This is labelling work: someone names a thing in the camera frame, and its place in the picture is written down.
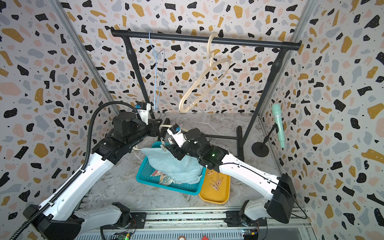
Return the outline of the yellow clothespin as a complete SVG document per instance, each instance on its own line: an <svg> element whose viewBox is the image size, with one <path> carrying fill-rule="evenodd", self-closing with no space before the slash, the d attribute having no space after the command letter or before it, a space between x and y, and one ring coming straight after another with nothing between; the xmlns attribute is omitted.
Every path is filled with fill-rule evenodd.
<svg viewBox="0 0 384 240"><path fill-rule="evenodd" d="M206 176L210 176L212 174L216 173L215 170L209 170L207 173L206 173Z"/></svg>

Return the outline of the blue wire hanger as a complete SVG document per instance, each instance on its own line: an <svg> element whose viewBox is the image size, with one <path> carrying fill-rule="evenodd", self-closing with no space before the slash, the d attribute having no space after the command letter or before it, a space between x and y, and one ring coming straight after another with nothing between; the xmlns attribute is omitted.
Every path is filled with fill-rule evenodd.
<svg viewBox="0 0 384 240"><path fill-rule="evenodd" d="M160 93L162 91L166 52L165 49L161 49L159 52L155 50L155 46L152 44L151 32L149 32L148 40L155 57L154 111L157 111L160 102ZM160 71L158 69L159 60L163 60L162 69Z"/></svg>

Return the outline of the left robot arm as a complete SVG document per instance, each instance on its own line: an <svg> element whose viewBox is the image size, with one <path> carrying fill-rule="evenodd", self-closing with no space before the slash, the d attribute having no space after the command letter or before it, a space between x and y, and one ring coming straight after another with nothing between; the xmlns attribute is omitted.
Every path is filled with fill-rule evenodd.
<svg viewBox="0 0 384 240"><path fill-rule="evenodd" d="M98 113L110 105L123 105L131 109L113 118L113 129L94 147L93 127ZM123 156L131 153L134 146L146 137L157 137L161 119L150 118L152 106L138 102L135 106L113 101L98 107L90 120L84 163L49 198L40 205L29 205L23 212L27 219L11 236L16 240L28 227L33 226L46 240L74 240L89 230L114 226L125 228L132 222L130 209L119 202L110 206L80 211L77 206L93 185Z"/></svg>

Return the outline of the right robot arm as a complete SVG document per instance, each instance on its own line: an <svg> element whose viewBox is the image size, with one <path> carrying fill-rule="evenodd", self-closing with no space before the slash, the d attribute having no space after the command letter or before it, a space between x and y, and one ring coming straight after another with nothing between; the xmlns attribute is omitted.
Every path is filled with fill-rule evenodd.
<svg viewBox="0 0 384 240"><path fill-rule="evenodd" d="M278 177L246 164L227 150L211 145L206 135L197 128L184 133L178 125L173 125L167 132L174 144L166 148L177 160L196 158L204 168L233 177L263 196L259 200L244 202L239 217L245 225L260 218L272 218L283 224L290 222L298 202L289 175Z"/></svg>

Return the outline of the cream RABBIT lettered towel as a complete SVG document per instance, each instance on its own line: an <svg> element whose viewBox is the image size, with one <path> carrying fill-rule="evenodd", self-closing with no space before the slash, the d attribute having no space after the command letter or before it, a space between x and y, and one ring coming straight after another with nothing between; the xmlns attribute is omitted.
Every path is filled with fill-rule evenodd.
<svg viewBox="0 0 384 240"><path fill-rule="evenodd" d="M172 179L171 177L167 176L166 174L154 170L150 175L150 180L153 181L155 184L163 185L163 186L170 186L171 184L181 185L180 182Z"/></svg>

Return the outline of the cream plastic hanger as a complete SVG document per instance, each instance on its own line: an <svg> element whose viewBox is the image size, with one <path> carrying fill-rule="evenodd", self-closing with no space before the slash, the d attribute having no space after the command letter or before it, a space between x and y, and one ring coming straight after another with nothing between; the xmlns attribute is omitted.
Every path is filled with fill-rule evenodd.
<svg viewBox="0 0 384 240"><path fill-rule="evenodd" d="M165 137L168 127L162 122L160 135L158 137ZM130 144L130 148L133 149L139 143L141 143L145 138L149 137L148 125L142 122L139 118L134 118L130 121L129 124L129 133L126 137L127 142Z"/></svg>

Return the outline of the beige pink clothespin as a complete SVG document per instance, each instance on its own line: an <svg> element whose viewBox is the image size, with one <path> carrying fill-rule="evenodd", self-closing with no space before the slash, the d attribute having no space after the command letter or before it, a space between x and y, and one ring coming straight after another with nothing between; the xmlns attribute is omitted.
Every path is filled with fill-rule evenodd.
<svg viewBox="0 0 384 240"><path fill-rule="evenodd" d="M216 191L219 191L219 187L218 185L214 182L213 184L209 184L213 189L215 189Z"/></svg>

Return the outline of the light teal towel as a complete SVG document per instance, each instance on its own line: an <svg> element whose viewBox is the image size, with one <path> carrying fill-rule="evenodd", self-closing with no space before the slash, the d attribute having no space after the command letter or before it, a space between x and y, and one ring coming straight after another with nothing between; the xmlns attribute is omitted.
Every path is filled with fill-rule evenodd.
<svg viewBox="0 0 384 240"><path fill-rule="evenodd" d="M196 158L185 156L178 161L169 151L165 153L161 148L145 148L141 152L146 155L152 168L181 184L198 184L203 176L203 167Z"/></svg>

